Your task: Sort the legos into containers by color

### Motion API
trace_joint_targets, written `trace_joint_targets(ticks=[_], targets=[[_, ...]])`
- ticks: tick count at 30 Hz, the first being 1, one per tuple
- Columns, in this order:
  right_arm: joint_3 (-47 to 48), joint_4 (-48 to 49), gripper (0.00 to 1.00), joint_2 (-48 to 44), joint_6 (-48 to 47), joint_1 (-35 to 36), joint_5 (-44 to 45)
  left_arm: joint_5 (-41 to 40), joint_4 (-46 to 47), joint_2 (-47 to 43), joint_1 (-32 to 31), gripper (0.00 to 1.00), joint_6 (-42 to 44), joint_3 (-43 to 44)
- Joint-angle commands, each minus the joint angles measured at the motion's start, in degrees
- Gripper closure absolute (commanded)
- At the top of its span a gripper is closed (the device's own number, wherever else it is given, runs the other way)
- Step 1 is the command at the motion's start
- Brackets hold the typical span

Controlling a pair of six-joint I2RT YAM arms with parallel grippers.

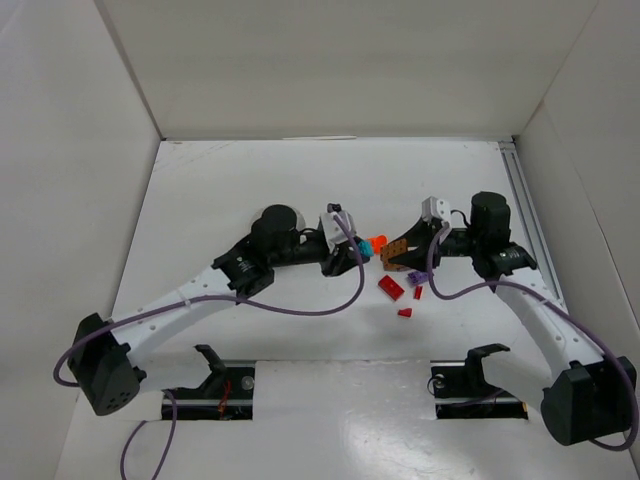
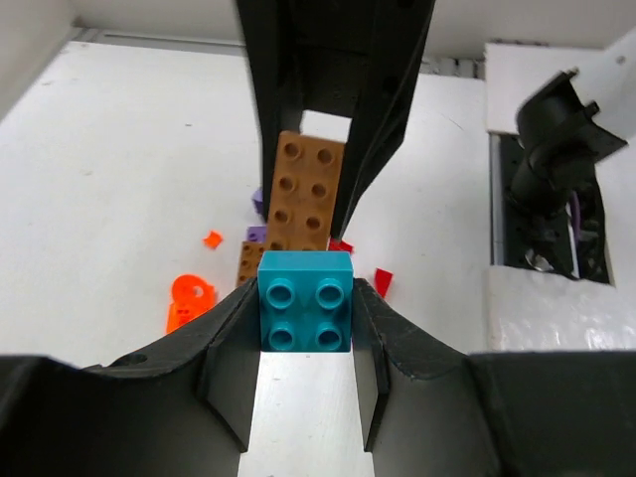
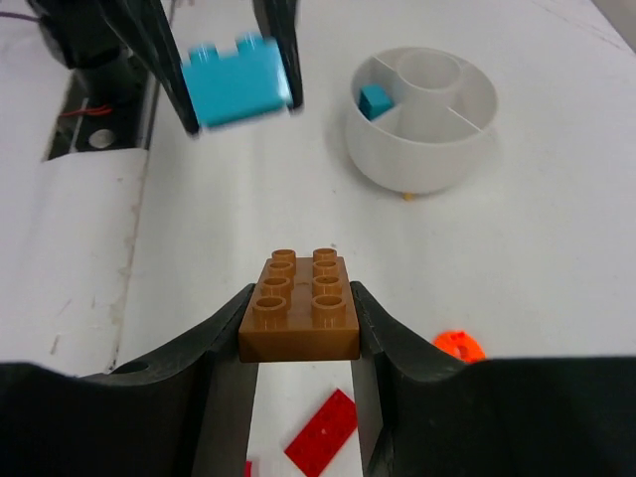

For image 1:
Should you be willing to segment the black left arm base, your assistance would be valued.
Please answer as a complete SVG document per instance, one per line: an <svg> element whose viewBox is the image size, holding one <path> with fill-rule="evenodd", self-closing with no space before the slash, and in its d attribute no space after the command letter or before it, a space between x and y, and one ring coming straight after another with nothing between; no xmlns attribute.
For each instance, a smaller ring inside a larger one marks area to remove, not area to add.
<svg viewBox="0 0 640 480"><path fill-rule="evenodd" d="M177 419L185 421L250 421L256 362L222 360L209 346L195 346L196 359L204 360L207 375L195 386L171 389Z"/></svg>

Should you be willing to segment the teal 2x2 lego brick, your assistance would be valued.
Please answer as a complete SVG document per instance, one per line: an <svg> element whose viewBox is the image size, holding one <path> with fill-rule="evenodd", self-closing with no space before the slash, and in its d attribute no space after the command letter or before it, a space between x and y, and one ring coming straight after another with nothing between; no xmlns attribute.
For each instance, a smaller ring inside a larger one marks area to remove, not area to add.
<svg viewBox="0 0 640 480"><path fill-rule="evenodd" d="M371 258L375 255L374 248L368 240L360 240L357 246L363 257Z"/></svg>

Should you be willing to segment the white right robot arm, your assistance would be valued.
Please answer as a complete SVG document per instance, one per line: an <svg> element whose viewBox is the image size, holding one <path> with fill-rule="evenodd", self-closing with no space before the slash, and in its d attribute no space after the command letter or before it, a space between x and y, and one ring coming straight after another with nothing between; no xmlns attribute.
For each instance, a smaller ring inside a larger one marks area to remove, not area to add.
<svg viewBox="0 0 640 480"><path fill-rule="evenodd" d="M472 348L457 381L464 396L506 391L537 410L563 446L590 442L606 450L629 449L639 433L634 365L616 356L554 298L534 258L511 239L511 209L503 195L475 194L460 228L452 226L452 214L447 201L424 200L414 226L382 248L384 266L423 272L434 284L442 259L470 259L480 283L451 294L432 287L433 294L451 301L490 289L515 314L546 362L542 368L530 365L500 343ZM604 443L604 437L617 433L624 434L623 443Z"/></svg>

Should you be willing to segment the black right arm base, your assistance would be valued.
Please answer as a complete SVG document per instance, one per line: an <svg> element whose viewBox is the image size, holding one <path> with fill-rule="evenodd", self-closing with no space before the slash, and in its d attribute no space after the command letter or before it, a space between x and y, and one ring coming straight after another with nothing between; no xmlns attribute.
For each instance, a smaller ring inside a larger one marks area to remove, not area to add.
<svg viewBox="0 0 640 480"><path fill-rule="evenodd" d="M509 352L502 344L475 347L464 360L430 362L427 390L435 401L437 420L491 420L529 418L526 405L510 393L486 382L481 361Z"/></svg>

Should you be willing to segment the brown 2x4 lego plate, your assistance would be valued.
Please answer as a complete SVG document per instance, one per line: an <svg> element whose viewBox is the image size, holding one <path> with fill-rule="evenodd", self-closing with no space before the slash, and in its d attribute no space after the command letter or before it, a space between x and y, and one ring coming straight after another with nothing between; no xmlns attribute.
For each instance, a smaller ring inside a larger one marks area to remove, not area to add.
<svg viewBox="0 0 640 480"><path fill-rule="evenodd" d="M388 272L406 271L406 266L396 264L392 262L392 259L407 252L407 240L404 238L394 240L384 245L380 249L380 260L382 262L383 269Z"/></svg>

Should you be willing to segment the orange figure-eight lego piece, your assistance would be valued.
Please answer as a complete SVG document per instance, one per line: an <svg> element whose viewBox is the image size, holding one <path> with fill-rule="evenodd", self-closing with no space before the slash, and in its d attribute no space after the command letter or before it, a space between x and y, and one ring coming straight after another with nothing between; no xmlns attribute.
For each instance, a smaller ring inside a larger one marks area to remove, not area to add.
<svg viewBox="0 0 640 480"><path fill-rule="evenodd" d="M382 251L382 248L388 244L388 239L385 235L377 235L377 236L368 238L368 242L371 245L373 254L379 255Z"/></svg>

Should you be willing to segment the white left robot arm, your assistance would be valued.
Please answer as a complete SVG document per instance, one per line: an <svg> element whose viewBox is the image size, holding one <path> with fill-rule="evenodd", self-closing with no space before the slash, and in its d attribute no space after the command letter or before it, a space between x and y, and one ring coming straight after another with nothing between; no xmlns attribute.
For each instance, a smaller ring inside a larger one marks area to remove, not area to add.
<svg viewBox="0 0 640 480"><path fill-rule="evenodd" d="M338 204L328 205L314 228L296 209L270 205L257 214L246 236L182 286L128 316L105 320L93 313L81 320L58 365L69 369L98 416L123 409L141 393L214 392L225 365L211 346L196 344L178 355L161 353L159 347L236 305L296 315L294 309L254 299L274 283L276 269L316 264L325 277L362 271L368 261L363 242L352 216Z"/></svg>

